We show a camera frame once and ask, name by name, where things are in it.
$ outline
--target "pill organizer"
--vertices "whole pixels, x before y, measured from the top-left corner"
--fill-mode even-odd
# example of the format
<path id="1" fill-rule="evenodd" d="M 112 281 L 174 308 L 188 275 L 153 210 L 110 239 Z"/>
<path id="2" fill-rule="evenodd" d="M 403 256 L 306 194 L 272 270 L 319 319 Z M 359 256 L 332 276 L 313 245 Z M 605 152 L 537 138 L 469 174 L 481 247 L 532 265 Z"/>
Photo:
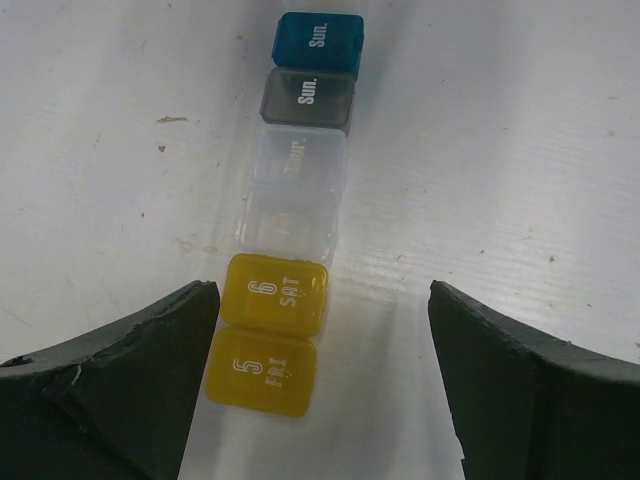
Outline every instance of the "pill organizer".
<path id="1" fill-rule="evenodd" d="M 204 388 L 214 402 L 301 417 L 315 369 L 316 349 L 308 340 L 224 328 L 213 340 Z"/>
<path id="2" fill-rule="evenodd" d="M 267 79 L 260 114 L 266 123 L 349 132 L 355 78 L 350 73 L 277 67 Z"/>
<path id="3" fill-rule="evenodd" d="M 300 417 L 329 308 L 347 178 L 347 135 L 364 43 L 359 1 L 291 0 L 279 21 L 205 391 Z"/>
<path id="4" fill-rule="evenodd" d="M 358 15 L 289 12 L 278 25 L 272 58 L 279 67 L 358 76 L 364 21 Z"/>

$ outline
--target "white table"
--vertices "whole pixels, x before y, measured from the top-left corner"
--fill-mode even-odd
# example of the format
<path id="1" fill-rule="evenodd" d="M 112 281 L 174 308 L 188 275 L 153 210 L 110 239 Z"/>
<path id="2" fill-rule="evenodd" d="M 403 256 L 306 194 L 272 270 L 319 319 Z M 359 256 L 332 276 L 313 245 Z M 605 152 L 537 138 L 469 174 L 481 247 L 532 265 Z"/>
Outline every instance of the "white table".
<path id="1" fill-rule="evenodd" d="M 224 278 L 280 5 L 0 0 L 0 361 Z M 181 479 L 461 479 L 433 279 L 639 361 L 639 17 L 371 0 L 311 410 L 201 398 Z"/>

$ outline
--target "dark stain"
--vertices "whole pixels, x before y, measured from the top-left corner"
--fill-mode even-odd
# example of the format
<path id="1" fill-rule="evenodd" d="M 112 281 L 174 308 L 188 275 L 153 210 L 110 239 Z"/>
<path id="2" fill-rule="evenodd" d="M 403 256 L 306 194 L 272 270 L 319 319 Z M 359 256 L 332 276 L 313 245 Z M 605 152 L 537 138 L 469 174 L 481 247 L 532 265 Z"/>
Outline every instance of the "dark stain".
<path id="1" fill-rule="evenodd" d="M 184 253 L 191 253 L 191 251 L 193 250 L 193 243 L 191 243 L 190 241 L 181 240 L 179 238 L 176 238 L 176 241 L 178 242 L 178 246 Z"/>
<path id="2" fill-rule="evenodd" d="M 158 123 L 172 123 L 172 122 L 188 122 L 189 119 L 187 117 L 162 117 L 156 120 L 156 124 Z"/>
<path id="3" fill-rule="evenodd" d="M 7 315 L 15 318 L 16 320 L 18 320 L 20 323 L 26 325 L 27 327 L 31 328 L 31 324 L 29 322 L 27 322 L 26 320 L 24 320 L 22 317 L 16 315 L 15 313 L 13 313 L 11 310 L 7 310 L 6 308 L 4 308 L 3 306 L 0 306 L 0 310 L 2 310 L 4 313 L 6 313 Z"/>
<path id="4" fill-rule="evenodd" d="M 94 149 L 94 150 L 98 147 L 98 144 L 100 143 L 100 139 L 102 138 L 102 132 L 103 132 L 103 131 L 101 131 L 101 132 L 98 134 L 98 138 L 96 138 L 96 141 L 95 141 L 95 143 L 93 144 L 93 149 Z"/>
<path id="5" fill-rule="evenodd" d="M 236 96 L 233 97 L 233 100 L 231 100 L 231 103 L 229 104 L 229 106 L 232 106 L 234 103 L 236 103 L 236 100 L 238 99 L 238 97 L 240 96 L 240 94 L 244 92 L 244 87 L 242 87 L 240 89 L 240 91 L 238 93 L 236 93 Z"/>
<path id="6" fill-rule="evenodd" d="M 111 295 L 111 292 L 109 292 L 108 297 L 109 297 L 109 303 L 111 303 L 112 305 L 115 305 L 117 307 L 120 304 L 118 300 L 113 298 L 113 295 Z"/>

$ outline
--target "translucent plastic lid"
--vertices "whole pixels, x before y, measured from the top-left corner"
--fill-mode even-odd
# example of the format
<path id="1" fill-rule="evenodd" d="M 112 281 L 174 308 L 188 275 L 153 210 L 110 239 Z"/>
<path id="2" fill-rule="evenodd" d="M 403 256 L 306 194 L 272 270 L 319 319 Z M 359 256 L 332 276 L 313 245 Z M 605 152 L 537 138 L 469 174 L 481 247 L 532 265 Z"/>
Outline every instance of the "translucent plastic lid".
<path id="1" fill-rule="evenodd" d="M 355 78 L 349 73 L 274 68 L 260 114 L 267 123 L 349 132 Z"/>
<path id="2" fill-rule="evenodd" d="M 239 242 L 246 252 L 328 264 L 335 250 L 338 205 L 331 194 L 254 188 Z"/>
<path id="3" fill-rule="evenodd" d="M 347 139 L 340 130 L 265 125 L 253 151 L 253 183 L 340 196 Z"/>
<path id="4" fill-rule="evenodd" d="M 278 23 L 271 57 L 279 67 L 348 72 L 357 78 L 363 45 L 359 15 L 288 12 Z"/>

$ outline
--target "yellow pill box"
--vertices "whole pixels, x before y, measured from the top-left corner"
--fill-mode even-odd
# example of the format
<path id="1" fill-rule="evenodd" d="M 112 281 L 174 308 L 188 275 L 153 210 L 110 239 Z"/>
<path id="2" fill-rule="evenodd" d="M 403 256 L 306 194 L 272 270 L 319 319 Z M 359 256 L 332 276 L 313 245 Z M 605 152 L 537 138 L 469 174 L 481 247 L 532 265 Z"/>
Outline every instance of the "yellow pill box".
<path id="1" fill-rule="evenodd" d="M 205 391 L 217 403 L 301 417 L 315 370 L 316 350 L 307 340 L 225 328 L 213 340 Z"/>
<path id="2" fill-rule="evenodd" d="M 322 328 L 328 279 L 317 263 L 236 255 L 227 269 L 220 316 L 233 326 L 312 337 Z"/>

